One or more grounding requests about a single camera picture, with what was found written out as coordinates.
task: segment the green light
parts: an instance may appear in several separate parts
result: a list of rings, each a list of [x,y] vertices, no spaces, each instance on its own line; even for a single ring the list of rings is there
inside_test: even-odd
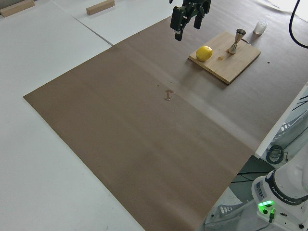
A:
[[[266,206],[266,205],[271,205],[273,203],[274,203],[273,201],[265,201],[265,202],[260,203],[259,207]]]

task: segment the water spill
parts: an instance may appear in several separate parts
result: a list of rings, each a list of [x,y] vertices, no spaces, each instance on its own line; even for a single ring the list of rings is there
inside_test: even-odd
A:
[[[166,101],[171,100],[170,94],[174,93],[174,91],[173,90],[166,90],[166,93],[167,93],[167,97],[164,98],[164,100],[166,100]]]

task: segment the yellow lemon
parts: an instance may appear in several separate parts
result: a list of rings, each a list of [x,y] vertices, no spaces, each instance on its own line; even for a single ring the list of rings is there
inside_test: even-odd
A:
[[[213,50],[208,46],[202,46],[196,51],[196,56],[199,61],[208,60],[213,54]]]

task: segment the brown paper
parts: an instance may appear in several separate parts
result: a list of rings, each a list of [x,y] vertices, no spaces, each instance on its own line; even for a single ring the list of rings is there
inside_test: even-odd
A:
[[[195,230],[307,81],[307,53],[281,39],[296,51],[290,64],[269,44],[273,32],[287,36],[279,25],[255,41],[262,54],[229,86],[187,60],[239,8],[270,12],[242,2],[213,1],[182,42],[163,20],[25,96],[146,231]]]

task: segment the white table surface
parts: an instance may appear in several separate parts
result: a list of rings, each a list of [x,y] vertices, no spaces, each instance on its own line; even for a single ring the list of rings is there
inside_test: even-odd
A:
[[[172,4],[168,0],[115,0],[114,7],[89,16],[86,8],[103,0],[52,1],[113,45],[171,16],[173,7],[183,3],[182,0],[174,0]]]
[[[0,16],[0,230],[142,231],[23,96],[110,47],[48,0]]]

